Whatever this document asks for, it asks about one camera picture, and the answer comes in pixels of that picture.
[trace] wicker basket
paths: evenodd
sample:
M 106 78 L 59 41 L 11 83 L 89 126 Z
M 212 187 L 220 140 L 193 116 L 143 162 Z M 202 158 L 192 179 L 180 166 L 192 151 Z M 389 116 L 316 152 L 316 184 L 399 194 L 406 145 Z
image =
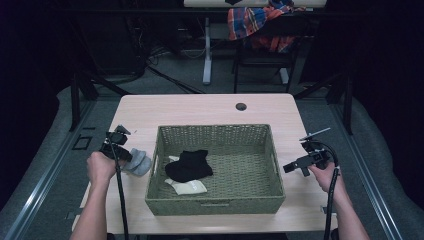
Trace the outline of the wicker basket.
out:
M 207 192 L 177 195 L 165 183 L 169 156 L 208 150 Z M 269 125 L 160 126 L 146 203 L 154 215 L 275 213 L 285 199 Z

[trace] white cloth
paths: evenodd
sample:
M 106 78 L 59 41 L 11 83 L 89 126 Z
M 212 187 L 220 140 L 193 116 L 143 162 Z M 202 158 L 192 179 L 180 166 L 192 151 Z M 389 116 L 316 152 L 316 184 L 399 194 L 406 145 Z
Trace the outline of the white cloth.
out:
M 180 158 L 175 156 L 169 156 L 169 160 L 170 162 L 175 162 L 180 160 Z M 198 193 L 204 193 L 208 191 L 205 185 L 203 185 L 203 183 L 199 180 L 192 180 L 186 183 L 180 183 L 168 178 L 165 180 L 165 182 L 171 185 L 175 189 L 178 195 L 198 194 Z

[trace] gray floor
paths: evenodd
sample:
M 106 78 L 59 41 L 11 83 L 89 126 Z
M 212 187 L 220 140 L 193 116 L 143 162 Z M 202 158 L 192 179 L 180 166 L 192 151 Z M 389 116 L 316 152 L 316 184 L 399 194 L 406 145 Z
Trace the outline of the gray floor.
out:
M 194 51 L 187 54 L 199 55 Z M 232 93 L 231 52 L 216 48 L 213 59 L 212 83 L 208 86 L 202 84 L 203 56 L 193 58 L 184 54 L 179 57 L 163 54 L 152 59 L 155 63 L 152 67 L 209 94 Z M 299 68 L 296 69 L 290 91 L 292 94 L 302 91 L 303 85 L 308 85 L 297 84 L 303 59 L 300 59 Z M 254 73 L 244 73 L 243 76 L 261 76 L 265 77 L 264 81 L 273 78 L 273 71 Z M 148 71 L 140 79 L 119 86 L 134 94 L 184 94 L 173 83 Z M 66 239 L 70 236 L 73 216 L 80 212 L 79 204 L 88 183 L 85 159 L 103 142 L 104 132 L 109 129 L 119 103 L 119 97 L 109 89 L 103 86 L 97 86 L 97 89 L 101 95 L 98 101 L 82 99 L 83 118 L 74 134 L 68 132 L 71 126 L 70 90 L 68 88 L 58 94 L 61 105 L 55 122 L 20 185 L 0 213 L 1 239 Z M 326 89 L 322 89 L 296 102 L 307 132 L 331 127 L 331 131 L 317 138 L 333 146 L 338 153 L 348 192 L 371 238 L 424 239 L 423 211 L 405 196 L 392 174 L 390 152 L 378 128 L 355 101 L 352 120 L 354 135 L 348 136 L 340 125 L 340 106 L 327 105 L 323 99 L 326 92 Z M 92 138 L 86 150 L 72 150 L 79 134 Z M 367 174 L 363 173 L 364 168 L 358 159 L 365 163 L 366 170 L 371 173 L 371 183 L 363 178 Z M 43 185 L 43 180 L 52 184 Z M 373 184 L 377 186 L 378 196 L 368 190 L 368 186 Z M 48 194 L 39 196 L 37 203 L 31 202 L 31 194 L 41 186 Z M 288 233 L 291 240 L 322 237 L 323 232 Z

